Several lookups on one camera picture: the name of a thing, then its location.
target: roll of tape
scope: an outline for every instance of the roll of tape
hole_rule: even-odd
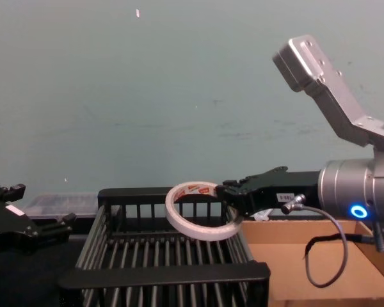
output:
[[[175,208],[175,202],[184,195],[206,194],[216,197],[216,186],[217,184],[210,182],[186,182],[173,187],[165,199],[165,213],[169,223],[180,233],[198,240],[225,240],[235,235],[243,221],[241,216],[237,216],[233,221],[220,227],[206,227],[189,222]]]

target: wall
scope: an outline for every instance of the wall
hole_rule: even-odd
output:
[[[275,68],[307,33],[384,120],[384,1],[0,0],[0,183],[27,204],[370,157]]]

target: black wire basket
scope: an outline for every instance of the black wire basket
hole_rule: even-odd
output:
[[[267,306],[270,271],[239,232],[206,242],[180,234],[164,216],[168,187],[105,189],[75,269],[59,279],[60,306]],[[216,199],[187,195],[188,220],[233,218]]]

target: black machine part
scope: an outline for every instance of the black machine part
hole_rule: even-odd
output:
[[[318,197],[318,171],[287,172],[279,166],[263,174],[242,180],[226,180],[216,188],[218,199],[248,217],[266,209],[281,209],[295,195],[306,196],[305,205],[320,208]]]
[[[9,203],[21,199],[25,190],[26,186],[22,184],[9,189],[0,186],[0,252],[14,249],[31,253],[44,246],[66,242],[72,231],[75,214],[69,214],[57,223],[38,226]]]

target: cardboard box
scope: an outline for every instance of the cardboard box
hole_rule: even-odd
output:
[[[371,234],[362,223],[341,222],[346,233]],[[374,246],[348,243],[349,258],[343,275],[328,288],[316,288],[306,276],[306,243],[315,236],[331,235],[329,221],[244,222],[242,231],[256,261],[271,270],[269,305],[272,307],[384,306],[384,253]],[[341,241],[320,242],[310,251],[315,281],[328,281],[340,267]]]

